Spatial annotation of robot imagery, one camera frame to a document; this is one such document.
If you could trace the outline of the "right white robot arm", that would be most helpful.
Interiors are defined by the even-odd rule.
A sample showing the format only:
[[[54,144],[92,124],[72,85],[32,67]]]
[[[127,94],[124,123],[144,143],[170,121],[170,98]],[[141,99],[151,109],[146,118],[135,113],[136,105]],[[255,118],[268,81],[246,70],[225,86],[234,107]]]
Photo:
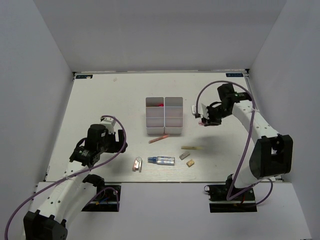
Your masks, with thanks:
[[[218,87],[219,101],[202,105],[204,126],[219,126],[229,116],[237,118],[247,130],[248,138],[235,173],[226,180],[226,195],[236,200],[244,190],[262,180],[288,174],[292,168],[293,139],[280,134],[264,119],[248,91],[237,92],[232,83]]]

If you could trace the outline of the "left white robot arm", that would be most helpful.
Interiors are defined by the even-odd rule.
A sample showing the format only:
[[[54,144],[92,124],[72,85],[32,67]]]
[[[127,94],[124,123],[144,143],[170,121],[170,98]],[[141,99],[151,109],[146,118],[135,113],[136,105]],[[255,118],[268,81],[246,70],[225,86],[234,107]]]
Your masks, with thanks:
[[[46,200],[23,218],[27,240],[65,240],[68,227],[89,203],[105,196],[112,187],[91,171],[101,155],[124,153],[128,144],[123,128],[114,131],[114,123],[92,124],[87,136],[81,139],[69,158],[61,182],[56,184]]]

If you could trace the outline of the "yellow thin marker pen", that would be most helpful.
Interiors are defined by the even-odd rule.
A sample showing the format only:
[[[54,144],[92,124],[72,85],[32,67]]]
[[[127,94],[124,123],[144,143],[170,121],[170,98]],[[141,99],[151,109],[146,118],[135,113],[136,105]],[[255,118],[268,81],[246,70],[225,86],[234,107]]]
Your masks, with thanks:
[[[201,146],[181,146],[182,150],[203,150],[204,148]]]

